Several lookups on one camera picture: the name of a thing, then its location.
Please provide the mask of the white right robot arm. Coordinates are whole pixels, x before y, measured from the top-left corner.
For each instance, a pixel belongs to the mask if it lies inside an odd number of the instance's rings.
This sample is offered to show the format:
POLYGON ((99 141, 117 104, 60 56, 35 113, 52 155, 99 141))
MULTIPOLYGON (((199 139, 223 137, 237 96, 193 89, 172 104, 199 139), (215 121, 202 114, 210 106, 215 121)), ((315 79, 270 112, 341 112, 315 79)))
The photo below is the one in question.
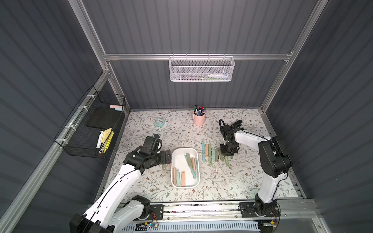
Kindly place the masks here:
POLYGON ((220 145, 224 156, 238 153, 240 145, 246 145, 259 152, 260 165, 264 171, 263 180, 254 199, 254 211, 258 216, 266 216, 277 204, 277 191, 281 181, 288 178, 292 166, 290 157, 284 151, 282 141, 276 137, 267 139, 242 128, 220 129, 225 143, 220 145))

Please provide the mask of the teal fruit knife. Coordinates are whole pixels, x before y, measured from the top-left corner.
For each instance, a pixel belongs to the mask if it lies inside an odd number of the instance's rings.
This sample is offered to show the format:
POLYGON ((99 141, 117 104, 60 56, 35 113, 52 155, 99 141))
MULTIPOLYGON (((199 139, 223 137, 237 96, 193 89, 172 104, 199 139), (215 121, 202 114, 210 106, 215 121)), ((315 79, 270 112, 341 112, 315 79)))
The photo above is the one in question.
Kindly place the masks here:
POLYGON ((202 160, 206 163, 206 145, 204 140, 202 141, 202 160))

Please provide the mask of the light green fruit knife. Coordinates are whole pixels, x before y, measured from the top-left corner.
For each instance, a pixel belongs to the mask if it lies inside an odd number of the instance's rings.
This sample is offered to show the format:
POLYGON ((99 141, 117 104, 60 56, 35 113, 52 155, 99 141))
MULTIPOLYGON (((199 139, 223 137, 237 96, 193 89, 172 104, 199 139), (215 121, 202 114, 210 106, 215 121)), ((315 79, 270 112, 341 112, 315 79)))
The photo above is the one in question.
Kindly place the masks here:
POLYGON ((224 158, 224 160, 225 160, 225 164, 226 164, 226 166, 228 167, 228 168, 230 168, 230 163, 229 163, 229 157, 225 157, 224 158))

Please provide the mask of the olive folding fruit knife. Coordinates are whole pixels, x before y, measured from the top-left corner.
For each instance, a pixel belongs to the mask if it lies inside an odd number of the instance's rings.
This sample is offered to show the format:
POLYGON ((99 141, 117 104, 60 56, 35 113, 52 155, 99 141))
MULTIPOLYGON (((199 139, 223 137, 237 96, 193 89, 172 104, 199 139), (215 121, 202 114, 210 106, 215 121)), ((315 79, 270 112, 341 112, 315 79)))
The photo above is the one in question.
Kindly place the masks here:
POLYGON ((219 162, 220 158, 219 158, 219 149, 215 149, 215 162, 219 162))

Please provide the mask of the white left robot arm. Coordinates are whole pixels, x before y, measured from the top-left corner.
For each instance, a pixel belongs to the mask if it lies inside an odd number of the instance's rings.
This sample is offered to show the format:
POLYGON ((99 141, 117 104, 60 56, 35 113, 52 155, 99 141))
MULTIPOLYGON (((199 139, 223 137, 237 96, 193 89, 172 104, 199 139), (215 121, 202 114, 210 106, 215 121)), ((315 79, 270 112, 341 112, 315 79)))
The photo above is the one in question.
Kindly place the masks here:
POLYGON ((83 215, 74 215, 70 221, 70 232, 119 233, 133 220, 145 221, 151 217, 150 200, 140 195, 133 197, 121 210, 117 208, 145 170, 169 165, 171 160, 169 150, 136 148, 127 155, 119 173, 95 203, 83 215))

